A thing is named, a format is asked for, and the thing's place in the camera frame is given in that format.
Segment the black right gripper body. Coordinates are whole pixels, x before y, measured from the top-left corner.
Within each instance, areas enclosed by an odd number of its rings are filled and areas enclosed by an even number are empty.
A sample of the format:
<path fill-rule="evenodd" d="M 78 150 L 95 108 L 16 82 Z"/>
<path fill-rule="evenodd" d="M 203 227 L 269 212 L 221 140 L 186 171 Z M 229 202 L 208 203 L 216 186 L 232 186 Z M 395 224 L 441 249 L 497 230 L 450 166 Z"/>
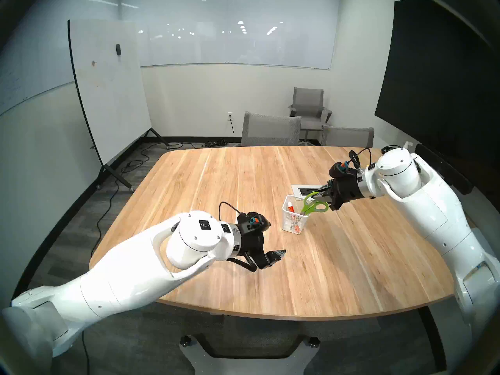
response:
<path fill-rule="evenodd" d="M 343 174 L 341 177 L 329 180 L 328 185 L 331 197 L 329 207 L 332 211 L 338 211 L 344 203 L 362 199 L 357 176 Z"/>

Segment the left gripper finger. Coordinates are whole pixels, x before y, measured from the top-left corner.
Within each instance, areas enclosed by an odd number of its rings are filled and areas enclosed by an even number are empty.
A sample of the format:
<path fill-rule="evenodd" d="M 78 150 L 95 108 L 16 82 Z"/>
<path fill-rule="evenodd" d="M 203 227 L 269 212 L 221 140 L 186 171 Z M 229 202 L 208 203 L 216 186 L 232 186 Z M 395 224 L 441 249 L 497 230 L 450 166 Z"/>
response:
<path fill-rule="evenodd" d="M 269 251 L 264 254 L 266 264 L 264 269 L 273 266 L 276 262 L 281 261 L 285 256 L 286 250 Z"/>

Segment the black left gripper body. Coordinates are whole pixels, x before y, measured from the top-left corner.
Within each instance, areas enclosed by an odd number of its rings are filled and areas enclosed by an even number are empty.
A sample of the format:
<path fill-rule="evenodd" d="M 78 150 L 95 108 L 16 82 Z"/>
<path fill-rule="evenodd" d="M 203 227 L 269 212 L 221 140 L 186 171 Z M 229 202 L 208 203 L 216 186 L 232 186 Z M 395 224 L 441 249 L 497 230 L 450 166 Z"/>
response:
<path fill-rule="evenodd" d="M 274 252 L 264 253 L 264 235 L 254 231 L 241 236 L 241 245 L 237 256 L 243 256 L 246 262 L 237 259 L 237 264 L 249 271 L 263 270 L 274 264 Z"/>

